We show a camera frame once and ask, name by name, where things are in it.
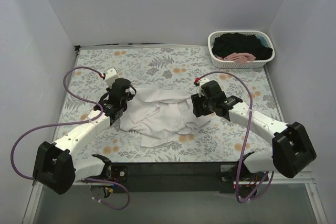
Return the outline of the white t shirt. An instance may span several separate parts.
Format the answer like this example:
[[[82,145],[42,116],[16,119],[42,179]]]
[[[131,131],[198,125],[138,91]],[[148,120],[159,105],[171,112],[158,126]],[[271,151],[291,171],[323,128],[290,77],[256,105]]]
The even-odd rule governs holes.
[[[211,117],[196,117],[185,90],[139,88],[120,118],[120,129],[142,135],[141,146],[159,148],[182,135],[196,134]]]

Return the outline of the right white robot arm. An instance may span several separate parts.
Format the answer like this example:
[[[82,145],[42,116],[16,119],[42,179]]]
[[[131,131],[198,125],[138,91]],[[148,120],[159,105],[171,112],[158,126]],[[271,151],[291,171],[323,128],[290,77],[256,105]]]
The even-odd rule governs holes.
[[[253,111],[242,99],[226,96],[214,80],[197,78],[194,84],[199,88],[198,93],[191,96],[196,117],[215,113],[245,127],[271,145],[271,151],[243,156],[242,165],[237,168],[242,180],[251,180],[259,172],[279,172],[294,178],[316,159],[317,154],[302,124],[287,124]]]

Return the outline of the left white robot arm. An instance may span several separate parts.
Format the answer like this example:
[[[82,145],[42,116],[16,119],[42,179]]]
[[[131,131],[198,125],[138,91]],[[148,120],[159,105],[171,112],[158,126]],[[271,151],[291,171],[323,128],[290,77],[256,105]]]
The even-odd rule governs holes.
[[[86,161],[76,162],[76,156],[96,136],[108,129],[127,110],[127,102],[136,94],[131,82],[117,78],[88,116],[88,121],[79,124],[66,136],[53,143],[43,142],[37,150],[33,179],[64,194],[74,182],[87,178],[100,182],[112,176],[112,163],[100,154],[93,154]]]

